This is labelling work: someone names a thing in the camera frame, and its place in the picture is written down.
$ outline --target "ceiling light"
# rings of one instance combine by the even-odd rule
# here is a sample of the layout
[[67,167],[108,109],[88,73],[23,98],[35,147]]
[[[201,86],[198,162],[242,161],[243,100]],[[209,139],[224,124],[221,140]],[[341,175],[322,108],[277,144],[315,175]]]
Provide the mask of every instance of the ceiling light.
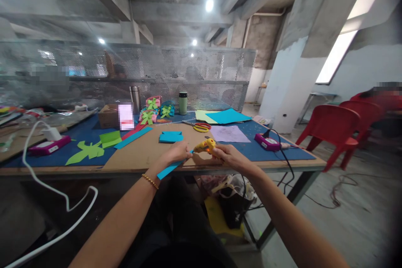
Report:
[[212,11],[213,8],[214,8],[214,1],[213,0],[207,0],[206,5],[205,5],[205,10],[207,12],[210,12],[210,11]]

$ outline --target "perforated metal panel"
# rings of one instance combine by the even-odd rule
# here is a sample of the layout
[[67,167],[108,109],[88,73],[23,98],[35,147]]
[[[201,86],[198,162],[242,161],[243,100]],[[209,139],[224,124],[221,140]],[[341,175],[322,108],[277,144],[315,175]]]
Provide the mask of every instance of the perforated metal panel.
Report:
[[129,87],[138,86],[143,104],[153,95],[177,104],[179,91],[187,91],[189,110],[240,111],[255,55],[250,49],[0,42],[0,103],[101,107],[130,101]]

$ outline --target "white power cable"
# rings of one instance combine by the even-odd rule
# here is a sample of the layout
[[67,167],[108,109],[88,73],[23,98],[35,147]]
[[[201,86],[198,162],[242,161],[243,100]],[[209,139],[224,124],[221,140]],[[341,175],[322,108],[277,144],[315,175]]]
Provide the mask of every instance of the white power cable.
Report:
[[87,192],[85,193],[85,196],[73,207],[70,209],[70,200],[68,198],[68,196],[61,192],[58,191],[57,189],[47,185],[46,183],[40,181],[38,179],[38,177],[35,175],[34,170],[32,169],[32,167],[26,162],[26,152],[28,150],[28,144],[29,144],[29,140],[32,137],[32,134],[34,133],[36,126],[39,123],[43,123],[47,128],[51,128],[47,123],[45,123],[44,121],[38,121],[34,124],[34,126],[32,127],[31,132],[29,133],[28,137],[26,138],[25,141],[25,145],[24,145],[24,152],[22,154],[22,162],[25,164],[25,166],[28,168],[29,172],[31,173],[33,179],[39,183],[40,185],[44,186],[45,188],[59,194],[62,195],[65,199],[66,199],[66,211],[70,212],[72,210],[74,210],[82,201],[84,201],[84,199],[86,198],[86,196],[89,193],[89,190],[92,189],[95,192],[95,195],[93,196],[93,199],[91,201],[91,204],[88,206],[87,210],[84,212],[84,214],[66,231],[64,232],[62,235],[58,236],[57,238],[53,239],[50,242],[47,242],[46,244],[44,244],[43,246],[31,251],[30,253],[28,253],[27,255],[21,257],[20,259],[16,260],[15,262],[9,264],[8,266],[6,266],[5,268],[14,268],[17,266],[20,266],[22,264],[24,264],[26,261],[30,260],[31,258],[35,257],[36,255],[38,255],[39,253],[41,253],[42,251],[44,251],[45,249],[47,249],[48,247],[52,246],[53,244],[57,243],[58,241],[60,241],[61,239],[63,239],[65,236],[67,236],[71,231],[74,230],[74,228],[85,218],[85,216],[87,215],[87,213],[90,211],[90,209],[92,208],[92,205],[95,203],[96,197],[98,196],[98,190],[96,189],[96,187],[94,186],[89,186],[87,189]]

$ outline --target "thermos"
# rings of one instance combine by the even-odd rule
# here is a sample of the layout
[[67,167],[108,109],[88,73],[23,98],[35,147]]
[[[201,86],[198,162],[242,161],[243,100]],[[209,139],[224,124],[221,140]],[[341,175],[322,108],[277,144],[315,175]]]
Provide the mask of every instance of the thermos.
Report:
[[179,114],[180,115],[187,114],[187,92],[186,91],[179,92]]
[[133,103],[134,115],[139,115],[141,112],[141,99],[139,97],[139,88],[137,86],[130,86],[131,102]]

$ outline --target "scissors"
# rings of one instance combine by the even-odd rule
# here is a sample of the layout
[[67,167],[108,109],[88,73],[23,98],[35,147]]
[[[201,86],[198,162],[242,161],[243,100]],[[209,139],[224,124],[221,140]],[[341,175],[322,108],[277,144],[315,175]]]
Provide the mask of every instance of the scissors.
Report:
[[209,130],[211,130],[211,125],[209,125],[209,124],[205,124],[205,123],[193,124],[193,123],[188,122],[188,121],[183,121],[183,123],[188,124],[190,126],[193,126],[194,130],[196,130],[197,132],[206,133]]

